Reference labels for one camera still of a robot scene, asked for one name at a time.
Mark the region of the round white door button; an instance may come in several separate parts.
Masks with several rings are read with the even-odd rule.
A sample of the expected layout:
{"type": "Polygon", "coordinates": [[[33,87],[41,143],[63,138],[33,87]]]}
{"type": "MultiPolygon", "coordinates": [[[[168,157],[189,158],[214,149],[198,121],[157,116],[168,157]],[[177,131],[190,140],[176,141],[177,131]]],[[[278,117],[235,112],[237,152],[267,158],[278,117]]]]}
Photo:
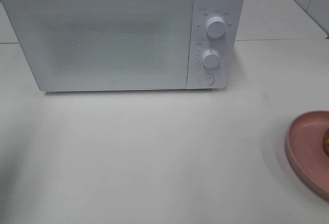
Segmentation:
{"type": "Polygon", "coordinates": [[[211,86],[214,83],[214,75],[211,73],[202,74],[198,81],[202,86],[211,86]]]}

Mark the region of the white timer knob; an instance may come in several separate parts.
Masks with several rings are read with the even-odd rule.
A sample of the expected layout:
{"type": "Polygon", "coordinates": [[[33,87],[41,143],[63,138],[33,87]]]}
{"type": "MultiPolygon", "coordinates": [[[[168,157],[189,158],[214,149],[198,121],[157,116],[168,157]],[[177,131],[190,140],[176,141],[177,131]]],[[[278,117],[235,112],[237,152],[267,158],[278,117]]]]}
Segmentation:
{"type": "Polygon", "coordinates": [[[205,68],[216,68],[220,64],[221,56],[213,49],[208,49],[201,55],[202,65],[205,68]]]}

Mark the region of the pink round plate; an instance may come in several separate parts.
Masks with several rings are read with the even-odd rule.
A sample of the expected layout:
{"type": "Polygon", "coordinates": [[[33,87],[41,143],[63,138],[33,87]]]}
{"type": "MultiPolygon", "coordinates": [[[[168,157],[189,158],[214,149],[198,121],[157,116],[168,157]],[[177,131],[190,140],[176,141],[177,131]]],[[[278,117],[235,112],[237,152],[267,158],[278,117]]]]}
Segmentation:
{"type": "Polygon", "coordinates": [[[297,177],[314,193],[328,200],[328,111],[314,110],[297,116],[289,125],[285,152],[297,177]]]}

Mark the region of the toy hamburger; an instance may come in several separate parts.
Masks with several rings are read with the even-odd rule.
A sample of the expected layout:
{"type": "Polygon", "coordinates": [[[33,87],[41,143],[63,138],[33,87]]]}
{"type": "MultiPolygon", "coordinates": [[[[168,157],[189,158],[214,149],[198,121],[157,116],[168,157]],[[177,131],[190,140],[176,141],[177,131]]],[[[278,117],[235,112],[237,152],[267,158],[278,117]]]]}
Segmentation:
{"type": "Polygon", "coordinates": [[[324,152],[329,156],[329,129],[326,131],[323,139],[324,152]]]}

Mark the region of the upper white power knob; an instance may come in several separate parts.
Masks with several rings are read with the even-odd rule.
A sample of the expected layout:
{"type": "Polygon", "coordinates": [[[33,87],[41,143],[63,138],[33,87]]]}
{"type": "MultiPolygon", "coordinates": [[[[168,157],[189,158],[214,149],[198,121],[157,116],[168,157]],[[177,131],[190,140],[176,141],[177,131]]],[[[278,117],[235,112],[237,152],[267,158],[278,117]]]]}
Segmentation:
{"type": "Polygon", "coordinates": [[[210,38],[220,38],[226,33],[227,22],[226,19],[219,15],[213,15],[209,17],[205,23],[206,33],[210,38]]]}

